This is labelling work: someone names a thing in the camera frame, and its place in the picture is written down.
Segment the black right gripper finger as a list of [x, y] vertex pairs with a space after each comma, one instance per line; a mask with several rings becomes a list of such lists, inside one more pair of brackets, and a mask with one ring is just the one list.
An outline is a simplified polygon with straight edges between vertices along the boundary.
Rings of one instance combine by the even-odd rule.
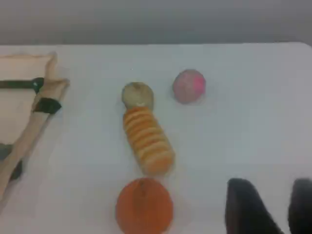
[[227, 183], [225, 227], [228, 234], [283, 233], [255, 186], [242, 178], [231, 178]]
[[312, 233], [312, 180], [309, 178], [294, 181], [288, 223], [292, 234]]

